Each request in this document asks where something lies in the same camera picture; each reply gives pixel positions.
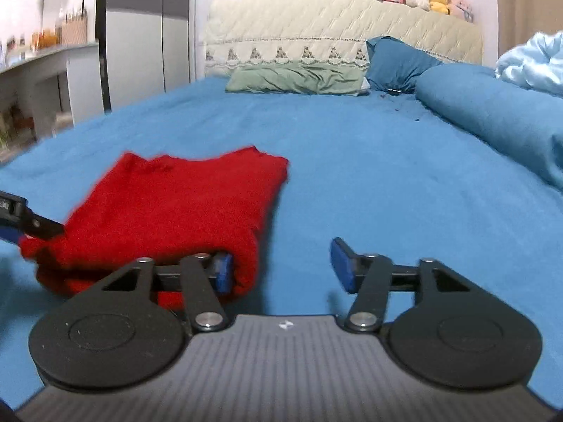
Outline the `red knit garment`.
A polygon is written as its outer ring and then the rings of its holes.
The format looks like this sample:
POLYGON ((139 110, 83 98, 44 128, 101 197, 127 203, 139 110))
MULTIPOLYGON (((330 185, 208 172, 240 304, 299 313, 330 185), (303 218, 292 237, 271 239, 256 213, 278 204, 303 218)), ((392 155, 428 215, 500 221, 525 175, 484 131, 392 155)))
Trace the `red knit garment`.
POLYGON ((206 160, 124 153, 71 214, 64 234, 24 237, 22 256, 48 290, 74 296, 115 270, 150 257, 157 265, 224 251, 235 300, 259 275, 260 241, 289 162, 255 147, 206 160))

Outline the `blue bed sheet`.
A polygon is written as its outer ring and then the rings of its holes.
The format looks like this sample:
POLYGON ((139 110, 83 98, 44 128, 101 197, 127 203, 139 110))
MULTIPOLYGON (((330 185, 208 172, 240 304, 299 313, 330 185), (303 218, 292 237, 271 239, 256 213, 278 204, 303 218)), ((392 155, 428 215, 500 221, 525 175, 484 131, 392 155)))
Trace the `blue bed sheet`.
POLYGON ((243 147, 288 179, 235 313, 345 313, 332 238, 401 264, 433 257, 527 315, 532 389, 562 403, 562 194, 411 95, 229 94, 208 78, 91 119, 1 169, 1 188, 61 221, 125 152, 204 159, 243 147))

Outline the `white desk shelf unit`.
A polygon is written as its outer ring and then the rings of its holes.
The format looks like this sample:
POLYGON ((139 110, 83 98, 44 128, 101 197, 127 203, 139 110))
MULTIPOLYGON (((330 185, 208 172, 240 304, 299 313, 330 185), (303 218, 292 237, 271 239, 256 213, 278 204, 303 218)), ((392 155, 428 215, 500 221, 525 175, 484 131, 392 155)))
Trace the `white desk shelf unit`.
POLYGON ((57 46, 1 71, 1 162, 104 113, 96 43, 57 46))

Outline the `woven basket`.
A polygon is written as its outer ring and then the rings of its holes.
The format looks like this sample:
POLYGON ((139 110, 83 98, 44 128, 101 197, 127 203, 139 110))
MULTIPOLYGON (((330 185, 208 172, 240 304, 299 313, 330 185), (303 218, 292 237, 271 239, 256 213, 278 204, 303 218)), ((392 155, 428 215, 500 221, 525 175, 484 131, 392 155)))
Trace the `woven basket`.
POLYGON ((81 45, 88 41, 86 12, 64 12, 59 16, 58 39, 61 45, 81 45))

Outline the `dark blue pillow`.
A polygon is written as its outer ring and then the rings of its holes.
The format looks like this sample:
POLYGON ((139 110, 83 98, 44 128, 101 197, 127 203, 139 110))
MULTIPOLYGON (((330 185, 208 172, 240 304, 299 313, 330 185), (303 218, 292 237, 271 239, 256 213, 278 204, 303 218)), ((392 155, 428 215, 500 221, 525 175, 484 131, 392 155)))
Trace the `dark blue pillow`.
POLYGON ((413 94, 420 75, 442 62, 403 41, 380 36, 366 41, 369 66, 366 80, 371 90, 413 94))

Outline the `green pillow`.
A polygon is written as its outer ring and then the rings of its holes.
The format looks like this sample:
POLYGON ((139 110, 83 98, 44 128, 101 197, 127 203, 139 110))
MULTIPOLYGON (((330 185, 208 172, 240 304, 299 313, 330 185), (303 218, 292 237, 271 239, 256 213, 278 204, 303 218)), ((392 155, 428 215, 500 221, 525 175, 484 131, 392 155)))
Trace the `green pillow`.
POLYGON ((248 94, 367 94, 370 84, 363 70, 350 65, 296 63, 248 66, 234 71, 227 92, 248 94))

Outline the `blue rolled duvet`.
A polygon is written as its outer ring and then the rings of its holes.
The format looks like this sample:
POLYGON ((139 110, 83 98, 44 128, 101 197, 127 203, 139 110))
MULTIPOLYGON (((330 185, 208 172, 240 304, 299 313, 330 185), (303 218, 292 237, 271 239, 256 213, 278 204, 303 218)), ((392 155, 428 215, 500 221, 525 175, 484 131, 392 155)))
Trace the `blue rolled duvet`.
POLYGON ((562 188, 562 99, 522 89, 483 66, 441 64, 422 73, 415 96, 492 149, 562 188))

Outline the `white grey wardrobe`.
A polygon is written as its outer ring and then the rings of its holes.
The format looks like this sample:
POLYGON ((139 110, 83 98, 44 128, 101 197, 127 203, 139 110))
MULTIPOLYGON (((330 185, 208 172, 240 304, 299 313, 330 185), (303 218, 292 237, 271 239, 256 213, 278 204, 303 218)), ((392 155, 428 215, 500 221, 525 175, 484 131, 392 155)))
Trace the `white grey wardrobe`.
POLYGON ((193 0, 96 0, 107 113, 191 82, 193 0))

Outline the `cream quilted headboard cover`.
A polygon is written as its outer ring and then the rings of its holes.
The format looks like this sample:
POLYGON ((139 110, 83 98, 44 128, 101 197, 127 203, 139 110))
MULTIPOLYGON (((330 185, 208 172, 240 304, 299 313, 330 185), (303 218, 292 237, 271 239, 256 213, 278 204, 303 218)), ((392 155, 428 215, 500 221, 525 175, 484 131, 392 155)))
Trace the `cream quilted headboard cover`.
POLYGON ((377 0, 215 0, 205 23, 203 70, 287 62, 368 64, 366 42, 391 36, 447 63, 479 65, 483 39, 472 23, 377 0))

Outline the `light blue satin blanket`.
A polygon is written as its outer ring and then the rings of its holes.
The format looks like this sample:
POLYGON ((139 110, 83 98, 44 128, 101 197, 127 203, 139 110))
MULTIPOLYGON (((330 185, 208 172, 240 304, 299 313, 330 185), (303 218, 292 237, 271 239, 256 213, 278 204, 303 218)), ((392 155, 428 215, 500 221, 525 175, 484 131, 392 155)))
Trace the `light blue satin blanket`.
POLYGON ((525 43, 503 53, 495 77, 520 88, 562 96, 563 32, 535 32, 525 43))

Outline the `light pink plush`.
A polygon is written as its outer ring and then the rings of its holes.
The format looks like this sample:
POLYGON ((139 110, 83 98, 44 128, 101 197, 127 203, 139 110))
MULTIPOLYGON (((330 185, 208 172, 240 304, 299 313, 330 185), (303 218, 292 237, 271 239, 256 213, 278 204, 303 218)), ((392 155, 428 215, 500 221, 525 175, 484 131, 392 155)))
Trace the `light pink plush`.
POLYGON ((469 23, 474 22, 472 6, 466 0, 450 0, 449 14, 469 23))

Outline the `wooden door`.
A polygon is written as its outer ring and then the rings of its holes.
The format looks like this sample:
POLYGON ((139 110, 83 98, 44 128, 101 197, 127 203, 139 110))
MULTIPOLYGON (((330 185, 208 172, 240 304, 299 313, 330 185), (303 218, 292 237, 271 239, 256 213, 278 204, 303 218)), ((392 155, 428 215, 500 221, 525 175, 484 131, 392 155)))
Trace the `wooden door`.
POLYGON ((497 0, 499 55, 528 41, 535 32, 563 28, 562 0, 497 0))

